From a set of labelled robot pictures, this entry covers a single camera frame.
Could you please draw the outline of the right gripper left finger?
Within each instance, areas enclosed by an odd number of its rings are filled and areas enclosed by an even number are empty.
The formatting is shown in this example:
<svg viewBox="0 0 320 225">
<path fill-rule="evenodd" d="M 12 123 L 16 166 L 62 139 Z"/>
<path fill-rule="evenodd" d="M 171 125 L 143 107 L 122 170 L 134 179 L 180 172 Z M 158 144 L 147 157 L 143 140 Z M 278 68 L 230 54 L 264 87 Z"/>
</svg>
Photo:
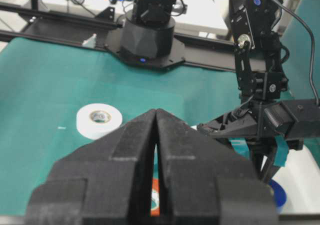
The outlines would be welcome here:
<svg viewBox="0 0 320 225">
<path fill-rule="evenodd" d="M 135 225 L 151 214 L 156 111 L 57 160 L 29 199 L 27 225 Z"/>
</svg>

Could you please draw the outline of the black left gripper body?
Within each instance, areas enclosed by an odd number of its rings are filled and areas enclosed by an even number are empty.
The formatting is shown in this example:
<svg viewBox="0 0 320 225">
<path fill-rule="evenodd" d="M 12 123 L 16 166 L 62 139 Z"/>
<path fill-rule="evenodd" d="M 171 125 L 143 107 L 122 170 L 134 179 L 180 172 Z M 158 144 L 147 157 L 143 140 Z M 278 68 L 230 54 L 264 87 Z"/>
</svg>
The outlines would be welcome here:
<svg viewBox="0 0 320 225">
<path fill-rule="evenodd" d="M 213 139 L 245 138 L 266 145 L 281 136 L 289 149 L 299 151 L 304 139 L 320 136 L 320 107 L 313 99 L 273 102 L 251 100 L 207 123 L 197 130 Z"/>
</svg>

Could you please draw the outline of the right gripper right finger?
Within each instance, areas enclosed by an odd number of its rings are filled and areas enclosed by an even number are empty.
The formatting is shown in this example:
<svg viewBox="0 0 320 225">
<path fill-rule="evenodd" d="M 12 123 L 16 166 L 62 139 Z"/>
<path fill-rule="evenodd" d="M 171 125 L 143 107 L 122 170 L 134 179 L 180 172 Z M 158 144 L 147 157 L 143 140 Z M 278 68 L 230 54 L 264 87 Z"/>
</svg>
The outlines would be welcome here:
<svg viewBox="0 0 320 225">
<path fill-rule="evenodd" d="M 160 212 L 174 225 L 276 225 L 270 189 L 252 162 L 156 111 Z"/>
</svg>

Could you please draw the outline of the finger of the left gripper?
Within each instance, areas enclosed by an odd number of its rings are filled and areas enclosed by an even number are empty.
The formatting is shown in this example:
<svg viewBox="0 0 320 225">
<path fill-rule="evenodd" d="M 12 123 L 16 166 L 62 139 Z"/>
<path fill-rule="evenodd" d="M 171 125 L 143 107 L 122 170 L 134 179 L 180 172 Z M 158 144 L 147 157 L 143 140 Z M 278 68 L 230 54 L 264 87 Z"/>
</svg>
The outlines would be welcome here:
<svg viewBox="0 0 320 225">
<path fill-rule="evenodd" d="M 254 168 L 259 175 L 262 169 L 265 148 L 261 140 L 247 138 L 246 142 L 249 149 L 249 158 L 251 159 Z"/>
<path fill-rule="evenodd" d="M 267 159 L 259 175 L 259 179 L 264 183 L 269 183 L 278 170 L 285 166 L 289 154 L 289 146 L 284 137 L 272 138 L 269 147 Z"/>
</svg>

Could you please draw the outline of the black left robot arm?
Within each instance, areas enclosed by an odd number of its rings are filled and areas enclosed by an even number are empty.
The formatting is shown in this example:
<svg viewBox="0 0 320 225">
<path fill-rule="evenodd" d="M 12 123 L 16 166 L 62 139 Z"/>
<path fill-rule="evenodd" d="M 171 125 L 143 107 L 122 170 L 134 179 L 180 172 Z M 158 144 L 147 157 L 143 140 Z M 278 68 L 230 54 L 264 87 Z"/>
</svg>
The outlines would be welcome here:
<svg viewBox="0 0 320 225">
<path fill-rule="evenodd" d="M 248 145 L 258 177 L 269 183 L 279 156 L 301 150 L 306 138 L 320 135 L 320 99 L 281 100 L 288 90 L 283 63 L 289 54 L 273 30 L 286 10 L 283 0 L 229 0 L 235 71 L 241 105 L 197 130 L 226 145 Z"/>
</svg>

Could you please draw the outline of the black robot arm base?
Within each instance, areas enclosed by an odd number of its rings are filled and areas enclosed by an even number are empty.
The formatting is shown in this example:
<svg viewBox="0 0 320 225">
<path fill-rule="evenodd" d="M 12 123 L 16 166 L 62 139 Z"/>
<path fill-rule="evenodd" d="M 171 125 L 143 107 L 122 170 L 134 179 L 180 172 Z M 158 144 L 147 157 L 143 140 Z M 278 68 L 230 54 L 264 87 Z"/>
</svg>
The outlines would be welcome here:
<svg viewBox="0 0 320 225">
<path fill-rule="evenodd" d="M 162 69 L 185 61 L 185 44 L 174 37 L 177 0 L 133 0 L 121 28 L 108 32 L 104 46 L 128 65 Z"/>
</svg>

